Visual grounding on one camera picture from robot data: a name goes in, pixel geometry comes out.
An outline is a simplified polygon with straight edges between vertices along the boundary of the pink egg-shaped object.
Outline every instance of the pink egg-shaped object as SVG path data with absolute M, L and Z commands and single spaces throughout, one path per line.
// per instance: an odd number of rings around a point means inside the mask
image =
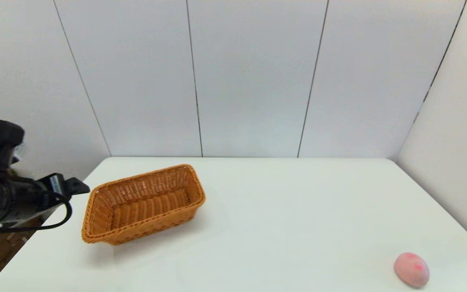
M 430 279 L 426 261 L 415 253 L 401 253 L 395 261 L 394 270 L 402 281 L 415 288 L 421 288 Z

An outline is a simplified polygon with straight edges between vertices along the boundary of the white table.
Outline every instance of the white table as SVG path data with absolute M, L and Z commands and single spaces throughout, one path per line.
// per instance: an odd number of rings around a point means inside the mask
M 180 163 L 207 200 L 191 222 L 119 246 L 86 244 L 88 194 L 67 224 L 37 232 L 0 274 L 0 292 L 396 292 L 412 251 L 425 291 L 467 292 L 467 232 L 386 159 L 112 157 L 91 187 Z M 59 208 L 46 223 L 64 217 Z

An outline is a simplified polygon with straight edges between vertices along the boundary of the brown wicker basket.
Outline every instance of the brown wicker basket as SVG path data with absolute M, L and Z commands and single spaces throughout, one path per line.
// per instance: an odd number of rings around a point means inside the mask
M 122 244 L 191 220 L 204 200 L 187 164 L 104 183 L 89 196 L 82 239 Z

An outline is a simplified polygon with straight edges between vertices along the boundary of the panel seam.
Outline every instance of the panel seam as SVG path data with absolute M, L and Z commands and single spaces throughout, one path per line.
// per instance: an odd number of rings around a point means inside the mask
M 88 101 L 89 101 L 89 106 L 91 106 L 91 110 L 93 111 L 93 115 L 95 116 L 96 124 L 98 125 L 98 127 L 100 129 L 100 133 L 102 134 L 102 138 L 104 139 L 104 143 L 105 143 L 105 145 L 107 147 L 107 151 L 109 152 L 109 155 L 113 156 L 111 154 L 111 149 L 109 148 L 109 144 L 107 144 L 107 140 L 105 138 L 104 131 L 102 130 L 102 126 L 100 125 L 99 118 L 96 116 L 95 108 L 93 107 L 93 104 L 91 103 L 91 99 L 89 98 L 88 90 L 86 89 L 86 85 L 84 84 L 82 74 L 80 74 L 80 69 L 78 68 L 78 64 L 77 64 L 77 61 L 75 59 L 75 55 L 73 55 L 73 50 L 71 48 L 70 41 L 68 40 L 66 30 L 64 29 L 64 25 L 62 24 L 61 15 L 59 14 L 59 9 L 57 8 L 57 3 L 55 2 L 55 0 L 53 0 L 53 2 L 54 2 L 55 10 L 57 11 L 57 16 L 59 17 L 59 22 L 61 23 L 62 31 L 64 32 L 64 37 L 66 38 L 66 42 L 68 44 L 68 48 L 70 48 L 70 54 L 72 55 L 73 63 L 75 63 L 75 67 L 77 68 L 78 76 L 80 78 L 80 81 L 82 82 L 82 87 L 84 88 L 84 92 L 86 93 L 86 97 L 88 98 Z
M 441 61 L 439 63 L 439 66 L 437 67 L 437 71 L 435 72 L 435 75 L 433 76 L 432 83 L 430 83 L 430 87 L 428 88 L 428 91 L 426 92 L 423 102 L 421 103 L 421 107 L 419 107 L 419 110 L 417 111 L 417 114 L 415 118 L 413 118 L 412 124 L 410 125 L 410 128 L 408 129 L 408 132 L 403 140 L 403 143 L 401 144 L 401 147 L 399 151 L 396 153 L 395 157 L 393 157 L 391 160 L 394 161 L 397 164 L 397 160 L 399 159 L 399 155 L 401 154 L 401 151 L 405 147 L 406 140 L 408 139 L 408 136 L 412 132 L 413 125 L 417 121 L 417 117 L 419 116 L 419 113 L 423 109 L 424 102 L 426 101 L 426 98 L 428 97 L 428 94 L 430 93 L 430 90 L 432 89 L 432 85 L 435 82 L 435 78 L 437 77 L 437 74 L 439 73 L 439 69 L 441 68 L 444 58 L 446 57 L 446 53 L 448 52 L 448 49 L 450 48 L 450 44 L 452 43 L 452 40 L 454 39 L 455 32 L 457 30 L 457 27 L 459 26 L 460 19 L 462 17 L 462 13 L 464 12 L 464 8 L 466 7 L 467 0 L 464 1 L 464 4 L 462 5 L 461 13 L 459 14 L 459 18 L 457 19 L 457 22 L 454 27 L 454 31 L 452 32 L 452 36 L 450 37 L 450 41 L 448 42 L 448 45 L 446 46 L 446 50 L 444 50 L 443 58 L 441 58 Z
M 297 158 L 300 157 L 300 148 L 302 147 L 302 139 L 304 138 L 304 129 L 306 128 L 307 112 L 309 111 L 309 102 L 311 101 L 311 92 L 313 92 L 313 83 L 315 82 L 315 73 L 317 72 L 318 58 L 320 55 L 320 47 L 322 46 L 324 28 L 326 28 L 326 19 L 328 18 L 328 8 L 329 8 L 329 0 L 326 4 L 326 13 L 324 14 L 324 21 L 322 23 L 322 32 L 320 33 L 320 40 L 318 42 L 317 59 L 315 61 L 315 68 L 313 69 L 313 78 L 311 79 L 311 88 L 309 89 L 309 97 L 307 99 L 306 114 L 304 116 L 304 124 L 302 125 L 302 134 L 300 135 L 300 143 L 298 144 Z
M 192 48 L 191 15 L 189 13 L 189 0 L 186 0 L 185 2 L 187 3 L 187 21 L 189 22 L 189 40 L 191 41 L 192 74 L 194 77 L 194 93 L 196 95 L 196 111 L 198 114 L 199 144 L 201 147 L 201 156 L 203 157 L 203 141 L 201 139 L 201 122 L 199 120 L 198 88 L 196 84 L 196 68 L 194 67 L 194 51 Z

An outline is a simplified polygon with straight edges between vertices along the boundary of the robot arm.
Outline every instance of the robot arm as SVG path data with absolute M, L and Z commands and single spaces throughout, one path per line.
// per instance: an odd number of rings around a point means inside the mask
M 10 164 L 16 161 L 13 150 L 22 143 L 23 137 L 21 127 L 0 120 L 0 233 L 58 227 L 72 214 L 71 197 L 89 192 L 83 182 L 76 178 L 65 180 L 62 174 L 50 174 L 39 180 L 10 175 Z M 57 224 L 38 228 L 13 227 L 61 204 L 66 206 L 66 216 Z

